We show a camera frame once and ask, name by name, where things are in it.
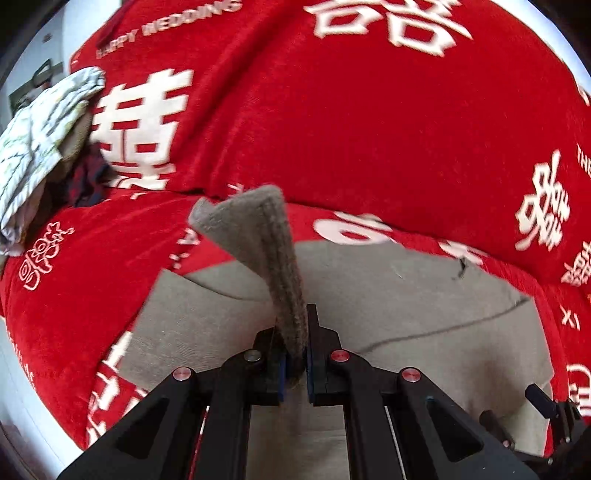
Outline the grey knit sweater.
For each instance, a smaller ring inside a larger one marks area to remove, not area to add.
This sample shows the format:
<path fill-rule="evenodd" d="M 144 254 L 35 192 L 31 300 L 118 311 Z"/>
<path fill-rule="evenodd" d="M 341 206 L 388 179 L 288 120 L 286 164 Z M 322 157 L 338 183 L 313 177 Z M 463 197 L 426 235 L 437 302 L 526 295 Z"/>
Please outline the grey knit sweater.
<path fill-rule="evenodd" d="M 121 376 L 150 389 L 178 366 L 212 369 L 274 325 L 294 340 L 304 329 L 287 318 L 284 280 L 347 349 L 387 370 L 419 368 L 469 414 L 495 412 L 521 450 L 544 451 L 547 423 L 524 393 L 548 388 L 553 369 L 531 296 L 466 254 L 401 246 L 369 215 L 308 219 L 315 238 L 298 241 L 296 215 L 270 187 L 197 201 L 189 224 L 228 260 L 158 276 Z"/>

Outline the dark plaid cloth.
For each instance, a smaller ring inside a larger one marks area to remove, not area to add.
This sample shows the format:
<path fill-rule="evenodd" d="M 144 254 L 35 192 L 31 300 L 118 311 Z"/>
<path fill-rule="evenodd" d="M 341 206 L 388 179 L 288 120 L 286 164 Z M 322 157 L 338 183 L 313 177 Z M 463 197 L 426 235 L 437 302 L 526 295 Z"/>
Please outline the dark plaid cloth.
<path fill-rule="evenodd" d="M 87 145 L 66 177 L 65 204 L 80 208 L 101 203 L 113 175 L 114 171 L 104 159 L 100 145 Z"/>

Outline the red wedding blanket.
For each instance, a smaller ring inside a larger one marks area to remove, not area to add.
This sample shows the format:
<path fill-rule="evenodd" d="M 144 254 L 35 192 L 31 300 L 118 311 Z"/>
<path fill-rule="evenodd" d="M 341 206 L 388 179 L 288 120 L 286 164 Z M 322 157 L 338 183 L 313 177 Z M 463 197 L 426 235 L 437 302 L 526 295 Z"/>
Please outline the red wedding blanket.
<path fill-rule="evenodd" d="M 152 389 L 120 366 L 161 273 L 228 260 L 188 222 L 264 187 L 308 219 L 369 215 L 531 296 L 590 413 L 590 80 L 526 1 L 129 1 L 69 75 L 105 73 L 1 259 L 1 431 L 53 479 Z M 83 149 L 114 175 L 65 204 Z"/>

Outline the white green patterned cloth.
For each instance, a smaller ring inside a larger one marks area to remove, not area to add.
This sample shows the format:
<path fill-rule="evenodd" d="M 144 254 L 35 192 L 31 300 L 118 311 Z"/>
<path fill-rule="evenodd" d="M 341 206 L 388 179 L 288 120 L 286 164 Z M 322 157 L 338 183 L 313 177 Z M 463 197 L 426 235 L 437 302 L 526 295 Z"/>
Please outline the white green patterned cloth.
<path fill-rule="evenodd" d="M 98 67 L 79 70 L 19 109 L 1 135 L 1 254 L 23 251 L 49 174 L 62 160 L 59 147 L 91 99 L 105 86 Z"/>

